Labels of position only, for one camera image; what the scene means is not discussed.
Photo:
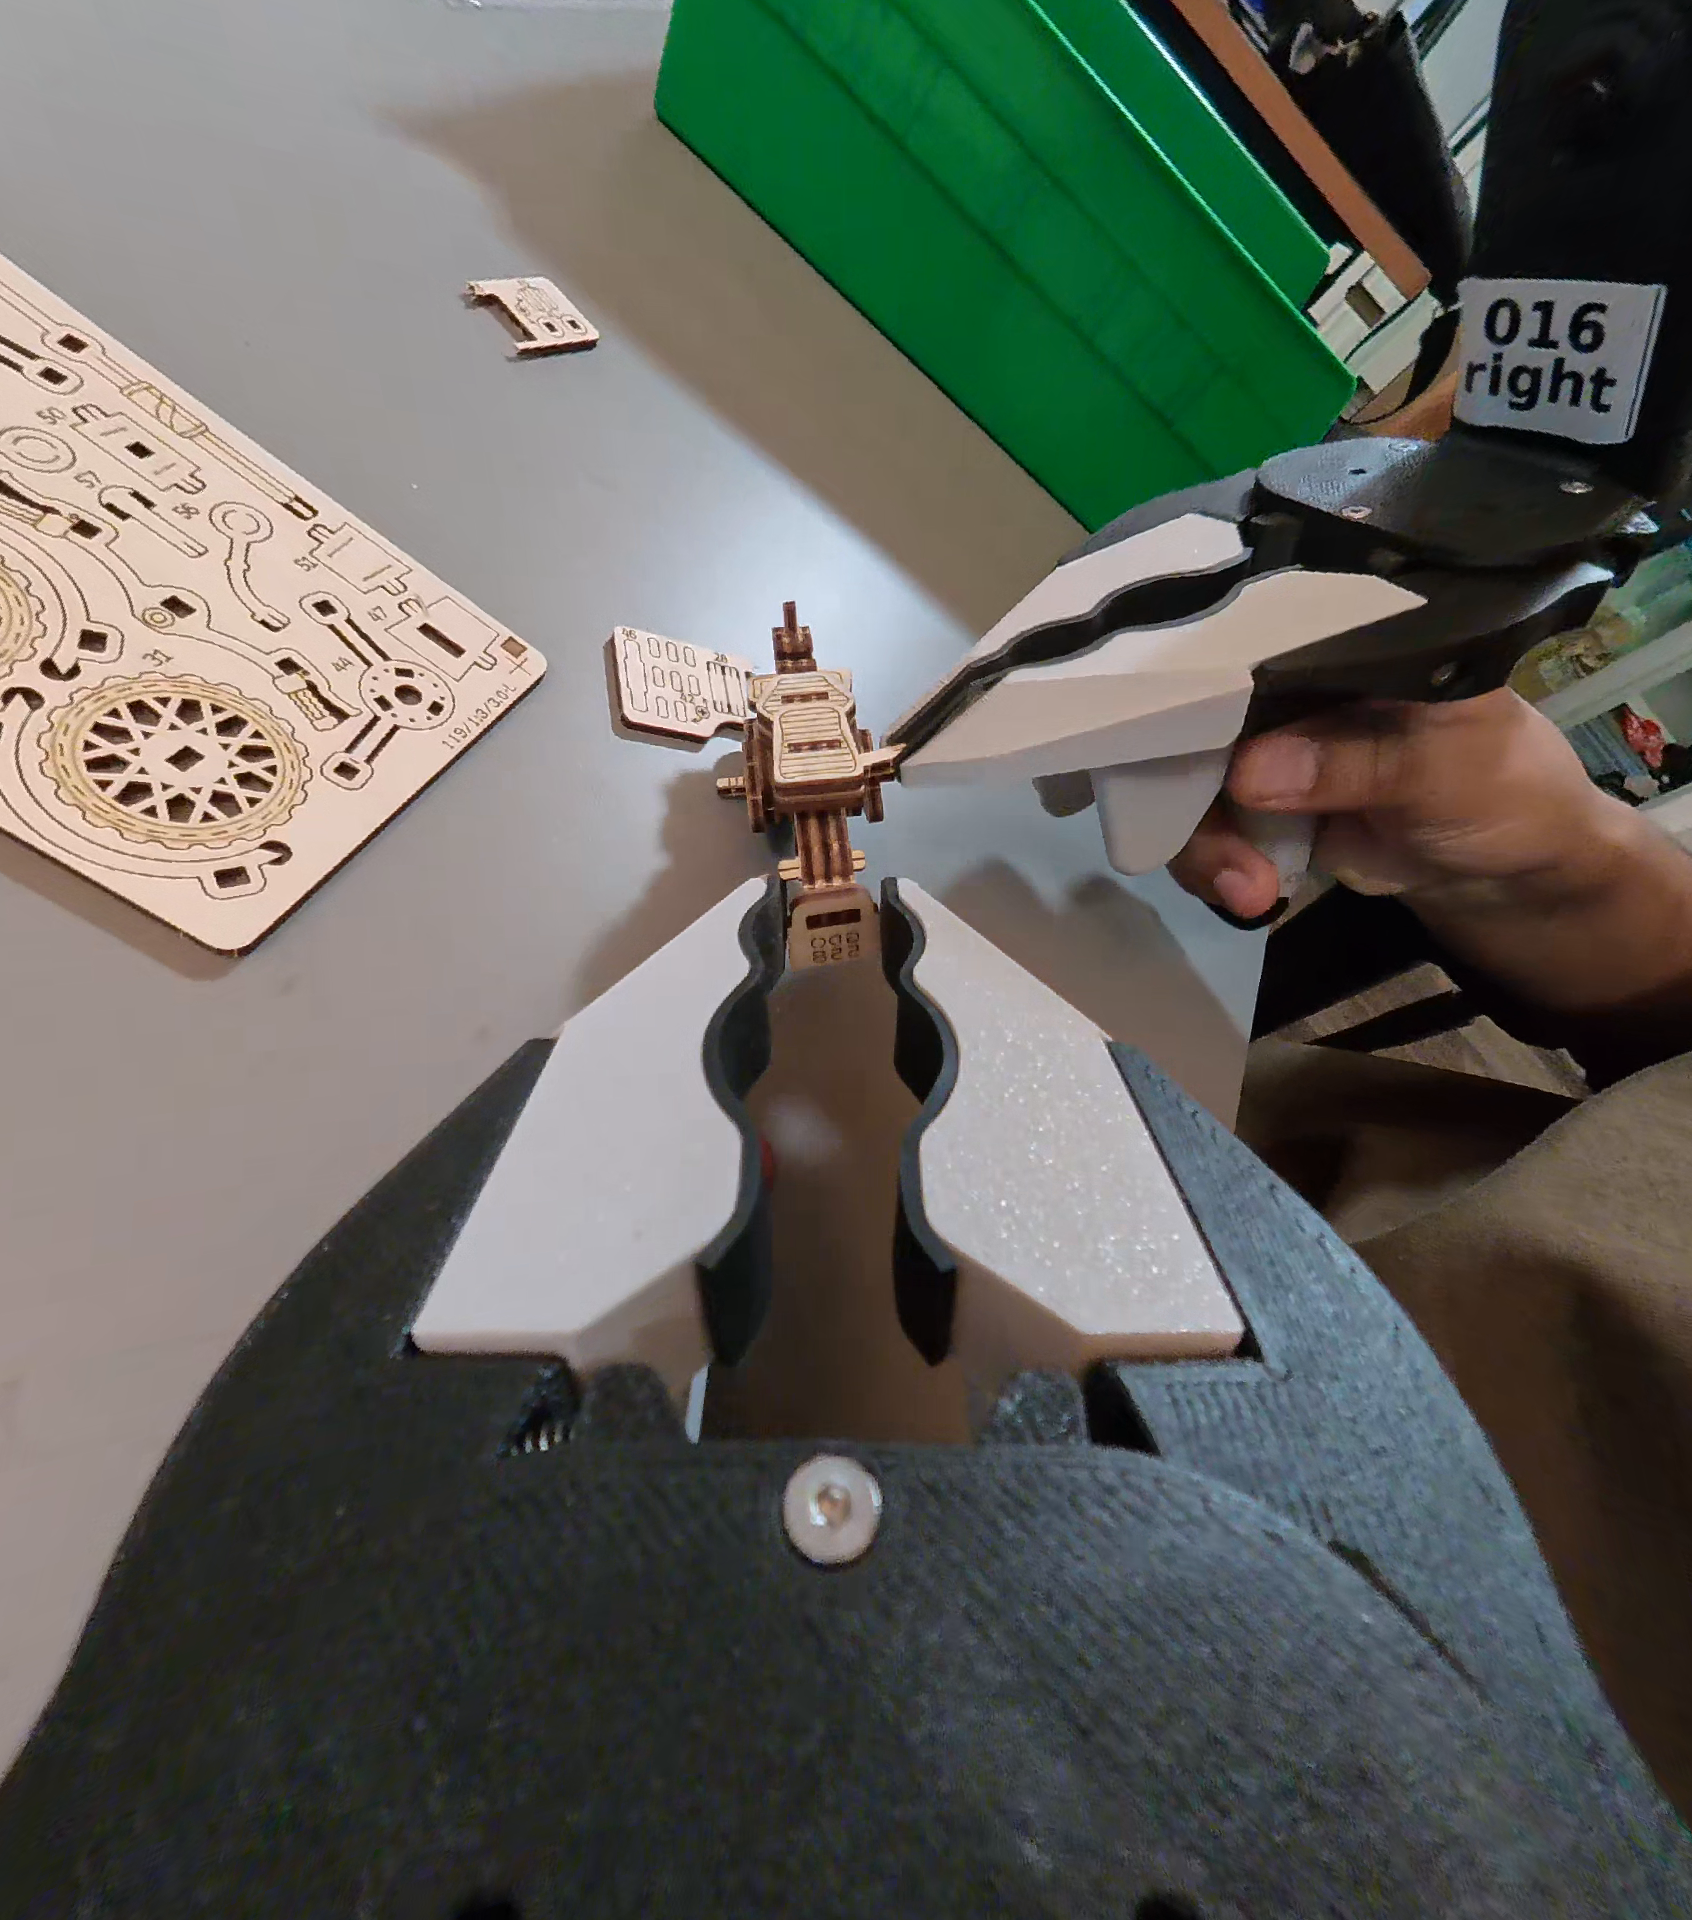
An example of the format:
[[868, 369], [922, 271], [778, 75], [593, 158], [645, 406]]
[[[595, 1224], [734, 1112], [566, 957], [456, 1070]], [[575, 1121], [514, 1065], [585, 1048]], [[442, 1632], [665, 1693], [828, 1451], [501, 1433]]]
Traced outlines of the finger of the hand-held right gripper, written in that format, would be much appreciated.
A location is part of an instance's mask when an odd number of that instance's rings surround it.
[[1423, 606], [1420, 591], [1385, 577], [1263, 574], [1192, 618], [1015, 667], [913, 747], [900, 779], [1037, 779], [1225, 749], [1243, 733], [1266, 660]]
[[1237, 521], [1185, 514], [1050, 569], [885, 731], [913, 755], [1021, 667], [1074, 660], [1129, 628], [1217, 606], [1251, 567]]

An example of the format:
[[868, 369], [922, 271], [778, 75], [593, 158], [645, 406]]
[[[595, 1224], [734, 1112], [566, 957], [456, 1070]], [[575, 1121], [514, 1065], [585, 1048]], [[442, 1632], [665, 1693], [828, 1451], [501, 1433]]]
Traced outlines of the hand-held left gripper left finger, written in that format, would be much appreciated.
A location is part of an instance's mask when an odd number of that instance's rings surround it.
[[713, 1363], [701, 1264], [746, 1169], [721, 1020], [778, 968], [780, 883], [750, 878], [557, 1030], [412, 1322], [421, 1352]]

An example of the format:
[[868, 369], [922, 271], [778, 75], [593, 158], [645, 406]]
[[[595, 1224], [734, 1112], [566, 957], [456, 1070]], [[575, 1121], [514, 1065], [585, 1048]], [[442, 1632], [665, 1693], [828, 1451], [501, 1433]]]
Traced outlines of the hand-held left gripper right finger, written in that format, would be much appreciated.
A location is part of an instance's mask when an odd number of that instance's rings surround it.
[[1246, 1324], [1110, 1035], [949, 906], [882, 881], [895, 1067], [917, 1099], [895, 1287], [930, 1366], [1235, 1357]]

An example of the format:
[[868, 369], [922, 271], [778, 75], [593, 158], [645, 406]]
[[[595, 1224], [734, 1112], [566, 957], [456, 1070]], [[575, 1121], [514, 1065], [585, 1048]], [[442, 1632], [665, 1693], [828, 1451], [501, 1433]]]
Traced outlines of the partly built wooden model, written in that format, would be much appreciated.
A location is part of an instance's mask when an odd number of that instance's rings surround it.
[[793, 853], [778, 864], [787, 965], [826, 969], [870, 957], [877, 945], [881, 909], [863, 883], [853, 822], [882, 820], [899, 752], [861, 725], [853, 674], [820, 665], [794, 599], [773, 631], [773, 660], [749, 680], [742, 768], [718, 775], [717, 790], [746, 805], [752, 832], [791, 834]]

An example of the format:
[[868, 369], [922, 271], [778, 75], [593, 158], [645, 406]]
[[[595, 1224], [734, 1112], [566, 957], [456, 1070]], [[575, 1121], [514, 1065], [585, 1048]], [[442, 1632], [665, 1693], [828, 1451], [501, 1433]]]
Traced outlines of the wooden puzzle sheet rectangular window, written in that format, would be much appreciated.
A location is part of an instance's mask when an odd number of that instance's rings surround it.
[[238, 956], [545, 678], [0, 254], [0, 832]]

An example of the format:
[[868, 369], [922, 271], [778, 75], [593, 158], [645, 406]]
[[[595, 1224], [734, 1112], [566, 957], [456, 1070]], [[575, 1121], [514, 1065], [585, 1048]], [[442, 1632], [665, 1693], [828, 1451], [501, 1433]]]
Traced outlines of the grey desk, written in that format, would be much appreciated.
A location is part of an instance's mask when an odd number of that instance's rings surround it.
[[[618, 738], [618, 623], [882, 730], [1080, 527], [655, 117], [658, 6], [0, 4], [0, 252], [538, 645], [253, 953], [0, 834], [0, 1779], [164, 1451], [306, 1251], [762, 864]], [[514, 358], [471, 280], [591, 349]]]

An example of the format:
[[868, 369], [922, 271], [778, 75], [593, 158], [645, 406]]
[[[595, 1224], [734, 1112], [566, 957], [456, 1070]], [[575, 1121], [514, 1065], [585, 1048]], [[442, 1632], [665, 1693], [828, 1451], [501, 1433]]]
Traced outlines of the person's right hand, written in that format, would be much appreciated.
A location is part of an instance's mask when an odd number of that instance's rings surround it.
[[1251, 813], [1311, 822], [1332, 878], [1402, 899], [1452, 952], [1508, 975], [1614, 920], [1623, 885], [1653, 864], [1645, 820], [1507, 688], [1350, 704], [1243, 740], [1169, 862], [1185, 891], [1237, 920], [1286, 893]]

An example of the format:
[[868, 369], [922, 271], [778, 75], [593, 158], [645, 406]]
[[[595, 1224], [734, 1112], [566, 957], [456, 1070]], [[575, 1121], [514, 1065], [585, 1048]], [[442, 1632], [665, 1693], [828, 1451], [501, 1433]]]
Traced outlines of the background wooden table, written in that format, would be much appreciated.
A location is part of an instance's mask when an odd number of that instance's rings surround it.
[[1430, 288], [1427, 263], [1299, 107], [1275, 66], [1228, 6], [1223, 2], [1173, 2], [1171, 6], [1329, 204], [1357, 249], [1374, 260], [1401, 296], [1424, 293]]

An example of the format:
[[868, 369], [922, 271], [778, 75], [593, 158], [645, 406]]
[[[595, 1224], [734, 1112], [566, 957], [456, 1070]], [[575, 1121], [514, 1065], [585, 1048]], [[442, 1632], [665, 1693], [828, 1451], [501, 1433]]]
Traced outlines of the green plastic bin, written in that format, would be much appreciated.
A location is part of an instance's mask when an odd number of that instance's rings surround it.
[[656, 117], [1086, 527], [1318, 441], [1329, 248], [1121, 2], [678, 2]]

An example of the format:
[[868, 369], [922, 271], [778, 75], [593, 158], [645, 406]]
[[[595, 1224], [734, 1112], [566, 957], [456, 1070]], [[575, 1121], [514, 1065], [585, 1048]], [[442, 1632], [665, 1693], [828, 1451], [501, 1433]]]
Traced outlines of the notched small wooden piece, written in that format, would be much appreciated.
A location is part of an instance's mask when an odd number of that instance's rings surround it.
[[546, 276], [471, 280], [465, 299], [499, 315], [514, 359], [588, 352], [601, 341], [599, 327]]

